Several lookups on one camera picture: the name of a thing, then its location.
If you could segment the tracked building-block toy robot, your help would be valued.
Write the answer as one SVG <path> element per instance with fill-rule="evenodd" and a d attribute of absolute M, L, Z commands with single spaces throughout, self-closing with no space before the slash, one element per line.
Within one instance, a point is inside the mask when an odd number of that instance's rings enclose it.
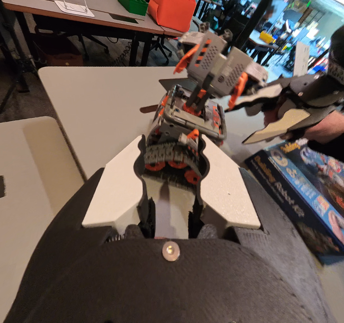
<path fill-rule="evenodd" d="M 218 36 L 208 25 L 180 38 L 174 74 L 186 69 L 187 79 L 168 84 L 158 105 L 141 108 L 155 112 L 146 138 L 146 178 L 195 188 L 201 178 L 200 136 L 217 147 L 227 138 L 225 111 L 214 99 L 230 96 L 232 109 L 241 95 L 267 84 L 266 69 L 230 45 L 230 30 Z"/>

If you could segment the black pole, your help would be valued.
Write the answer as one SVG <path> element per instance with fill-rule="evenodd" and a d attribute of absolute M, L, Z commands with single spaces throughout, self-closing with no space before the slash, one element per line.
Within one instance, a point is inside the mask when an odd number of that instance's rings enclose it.
<path fill-rule="evenodd" d="M 270 2 L 272 2 L 272 0 L 260 1 L 252 17 L 249 19 L 243 31 L 240 33 L 237 40 L 235 41 L 233 45 L 234 47 L 238 48 L 239 50 L 243 49 L 252 31 L 254 30 L 254 28 L 256 27 L 260 19 L 262 18 L 262 16 L 265 14 Z"/>

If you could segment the grey desk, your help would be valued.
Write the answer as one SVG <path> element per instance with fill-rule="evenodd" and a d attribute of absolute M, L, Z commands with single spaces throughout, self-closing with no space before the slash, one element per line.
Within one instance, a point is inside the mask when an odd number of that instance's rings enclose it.
<path fill-rule="evenodd" d="M 117 156 L 134 137 L 134 173 L 100 167 L 42 235 L 4 322 L 336 322 L 316 266 L 294 225 L 244 169 L 226 162 L 211 180 L 210 199 L 231 194 L 225 208 L 258 214 L 259 229 L 229 227 L 218 238 L 209 223 L 196 238 L 129 237 L 120 228 L 82 227 L 92 199 L 138 194 L 148 207 L 139 108 L 166 92 L 158 80 L 172 67 L 45 67 L 43 85 L 85 174 Z"/>

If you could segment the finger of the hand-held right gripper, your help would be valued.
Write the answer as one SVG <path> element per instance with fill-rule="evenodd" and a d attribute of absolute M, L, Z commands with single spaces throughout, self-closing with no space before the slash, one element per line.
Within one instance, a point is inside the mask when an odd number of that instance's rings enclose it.
<path fill-rule="evenodd" d="M 274 108 L 278 102 L 282 88 L 281 83 L 275 83 L 261 88 L 250 96 L 240 98 L 234 104 L 233 108 L 228 108 L 228 112 L 244 109 L 247 115 L 257 115 L 266 107 Z"/>
<path fill-rule="evenodd" d="M 265 140 L 274 139 L 289 131 L 293 131 L 305 126 L 309 122 L 311 114 L 303 109 L 290 109 L 284 113 L 281 119 L 269 123 L 265 128 L 255 131 L 242 144 L 255 144 Z"/>

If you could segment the yellow plastic bin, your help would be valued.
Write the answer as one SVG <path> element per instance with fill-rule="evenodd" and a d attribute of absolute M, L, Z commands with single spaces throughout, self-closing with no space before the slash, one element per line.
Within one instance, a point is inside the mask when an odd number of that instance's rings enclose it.
<path fill-rule="evenodd" d="M 269 33 L 262 31 L 259 34 L 259 39 L 262 40 L 263 42 L 265 42 L 266 44 L 274 44 L 276 42 L 276 39 Z"/>

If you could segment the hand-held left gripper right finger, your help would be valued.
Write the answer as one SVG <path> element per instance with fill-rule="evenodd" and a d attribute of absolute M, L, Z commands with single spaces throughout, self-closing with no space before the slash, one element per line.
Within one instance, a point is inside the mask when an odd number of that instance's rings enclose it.
<path fill-rule="evenodd" d="M 197 187 L 197 199 L 202 207 L 200 220 L 217 230 L 228 227 L 259 229 L 256 213 L 240 167 L 209 138 L 201 137 L 201 160 L 206 169 Z"/>

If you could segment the person's right forearm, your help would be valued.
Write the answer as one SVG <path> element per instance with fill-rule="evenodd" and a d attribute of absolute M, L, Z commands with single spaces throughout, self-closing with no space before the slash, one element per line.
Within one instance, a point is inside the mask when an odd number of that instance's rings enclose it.
<path fill-rule="evenodd" d="M 308 147 L 312 150 L 333 157 L 340 162 L 344 162 L 344 134 L 341 134 L 337 138 L 321 144 L 317 141 L 308 141 Z"/>

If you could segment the person's right hand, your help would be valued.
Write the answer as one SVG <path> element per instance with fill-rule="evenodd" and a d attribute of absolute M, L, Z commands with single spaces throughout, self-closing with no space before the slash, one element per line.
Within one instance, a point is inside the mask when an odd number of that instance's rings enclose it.
<path fill-rule="evenodd" d="M 320 144 L 327 144 L 344 132 L 344 115 L 334 111 L 325 117 L 321 122 L 309 128 L 305 133 L 305 138 L 316 141 Z"/>

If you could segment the blue robot kit box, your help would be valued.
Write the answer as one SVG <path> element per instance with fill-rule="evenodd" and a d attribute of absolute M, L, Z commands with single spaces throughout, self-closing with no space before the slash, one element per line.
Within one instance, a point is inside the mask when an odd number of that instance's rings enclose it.
<path fill-rule="evenodd" d="M 343 258 L 343 162 L 302 138 L 261 149 L 245 164 L 316 256 Z"/>

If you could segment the green plastic bin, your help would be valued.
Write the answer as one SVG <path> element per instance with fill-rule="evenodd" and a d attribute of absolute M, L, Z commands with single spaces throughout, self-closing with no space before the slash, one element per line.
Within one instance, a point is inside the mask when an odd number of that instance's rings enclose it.
<path fill-rule="evenodd" d="M 145 16 L 148 3 L 145 0 L 118 0 L 118 2 L 129 12 L 135 15 Z"/>

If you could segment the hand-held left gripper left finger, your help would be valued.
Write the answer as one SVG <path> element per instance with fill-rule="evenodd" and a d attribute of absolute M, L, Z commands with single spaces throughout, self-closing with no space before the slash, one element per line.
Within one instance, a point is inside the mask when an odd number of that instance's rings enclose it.
<path fill-rule="evenodd" d="M 147 223 L 149 200 L 142 178 L 144 153 L 145 136 L 141 135 L 106 164 L 82 221 L 83 227 L 126 228 L 130 224 Z"/>

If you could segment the orange plastic bin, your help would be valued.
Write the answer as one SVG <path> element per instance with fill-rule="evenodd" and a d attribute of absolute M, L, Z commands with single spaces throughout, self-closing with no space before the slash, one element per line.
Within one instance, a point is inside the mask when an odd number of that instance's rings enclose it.
<path fill-rule="evenodd" d="M 186 33 L 195 8 L 195 0 L 149 0 L 148 14 L 159 26 Z"/>

